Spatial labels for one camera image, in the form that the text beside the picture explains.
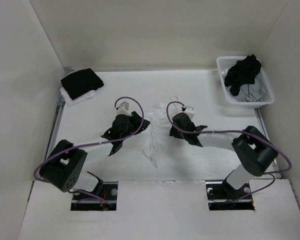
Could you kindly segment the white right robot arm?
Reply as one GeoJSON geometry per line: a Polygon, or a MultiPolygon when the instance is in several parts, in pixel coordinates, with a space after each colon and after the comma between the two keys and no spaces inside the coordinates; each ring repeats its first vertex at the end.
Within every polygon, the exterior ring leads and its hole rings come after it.
{"type": "Polygon", "coordinates": [[[192,146],[214,147],[236,153],[240,164],[222,182],[221,190],[228,198],[235,197],[251,179],[262,176],[278,156],[277,151],[265,144],[266,138],[254,126],[244,130],[251,136],[243,133],[239,136],[233,133],[201,133],[207,126],[196,126],[184,112],[176,114],[172,123],[171,137],[185,140],[192,146]]]}

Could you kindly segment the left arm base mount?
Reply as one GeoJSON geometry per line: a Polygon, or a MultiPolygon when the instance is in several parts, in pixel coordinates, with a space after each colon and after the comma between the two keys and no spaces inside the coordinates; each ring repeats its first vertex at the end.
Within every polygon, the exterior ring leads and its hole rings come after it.
{"type": "Polygon", "coordinates": [[[71,211],[116,211],[118,182],[98,183],[92,192],[70,191],[72,193],[71,211]]]}

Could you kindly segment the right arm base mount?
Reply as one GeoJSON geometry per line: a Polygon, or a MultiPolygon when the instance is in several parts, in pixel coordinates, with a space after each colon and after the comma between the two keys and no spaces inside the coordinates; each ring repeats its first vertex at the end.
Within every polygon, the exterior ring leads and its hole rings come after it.
{"type": "Polygon", "coordinates": [[[248,182],[237,190],[226,186],[221,181],[207,181],[205,187],[210,211],[255,210],[252,196],[244,197],[251,192],[248,182]]]}

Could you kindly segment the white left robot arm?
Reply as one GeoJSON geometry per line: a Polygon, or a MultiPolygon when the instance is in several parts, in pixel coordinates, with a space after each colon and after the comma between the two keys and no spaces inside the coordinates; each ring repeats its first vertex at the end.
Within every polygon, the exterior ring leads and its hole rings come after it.
{"type": "Polygon", "coordinates": [[[90,199],[98,199],[102,195],[102,186],[81,175],[85,162],[116,154],[124,140],[143,132],[150,123],[135,111],[117,114],[112,126],[96,142],[74,145],[66,139],[60,140],[33,175],[36,180],[50,183],[64,193],[85,189],[90,199]]]}

